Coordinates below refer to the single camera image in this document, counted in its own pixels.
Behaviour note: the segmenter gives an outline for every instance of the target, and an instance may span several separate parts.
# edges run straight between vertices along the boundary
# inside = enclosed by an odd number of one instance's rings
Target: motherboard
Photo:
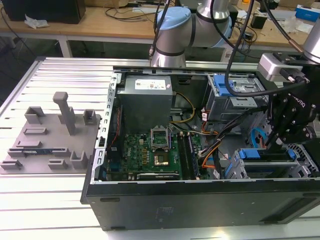
[[[122,157],[110,159],[106,173],[113,181],[117,176],[119,181],[193,180],[200,176],[201,149],[198,134],[168,133],[167,129],[125,134]]]

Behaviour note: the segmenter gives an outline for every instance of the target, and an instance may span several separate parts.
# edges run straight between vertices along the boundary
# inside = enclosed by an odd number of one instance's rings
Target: blue box
[[[295,17],[297,19],[304,19],[311,22],[316,22],[319,15],[320,15],[320,9],[317,8],[305,8],[302,5],[296,6],[296,14]]]

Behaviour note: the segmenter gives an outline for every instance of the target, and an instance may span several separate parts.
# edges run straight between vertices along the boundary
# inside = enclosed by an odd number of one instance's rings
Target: power supply label
[[[166,81],[160,79],[137,79],[136,90],[166,90]]]

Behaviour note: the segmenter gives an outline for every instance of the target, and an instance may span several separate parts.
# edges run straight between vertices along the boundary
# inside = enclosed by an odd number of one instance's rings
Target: green motherboard
[[[198,151],[201,150],[201,139],[197,134],[183,135],[190,139],[191,144],[186,141],[186,145],[192,146],[193,158],[198,168]],[[119,165],[115,167],[118,173],[128,173],[137,175],[140,173],[158,173],[158,174],[175,174],[177,180],[183,180],[184,161],[181,160],[181,141],[182,135],[169,134],[168,141],[165,134],[126,134],[124,137],[123,157]],[[153,144],[169,143],[167,148],[154,148]]]

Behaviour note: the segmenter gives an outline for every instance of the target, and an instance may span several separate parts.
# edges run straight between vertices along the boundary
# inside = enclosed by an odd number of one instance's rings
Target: table
[[[28,106],[57,113],[49,104],[55,91],[67,91],[74,112],[103,113],[113,66],[148,67],[147,60],[57,58],[35,61],[0,107],[0,160],[25,123]],[[222,70],[223,62],[187,61],[187,67]],[[254,69],[235,63],[234,70]],[[110,231],[101,230],[89,205],[81,205],[84,174],[0,175],[1,240],[256,240],[320,238],[320,206],[287,225]]]
[[[241,1],[238,8],[248,9],[248,4]],[[139,12],[127,12],[121,17],[141,15]],[[95,41],[116,43],[151,44],[154,38],[153,24],[150,21],[123,22],[105,15],[102,7],[87,7],[86,13],[79,24],[64,24],[49,22],[49,27],[33,29],[21,21],[10,21],[5,16],[8,24],[21,38],[52,39],[58,40],[64,57],[72,57],[69,41]],[[262,30],[257,30],[258,38],[251,49],[260,50],[293,50],[286,39],[276,29],[271,21],[267,21]],[[307,33],[298,32],[289,34],[299,44],[303,44],[308,36]],[[15,37],[7,25],[0,19],[0,36]],[[239,37],[239,31],[235,29],[231,36],[231,42],[235,43]]]

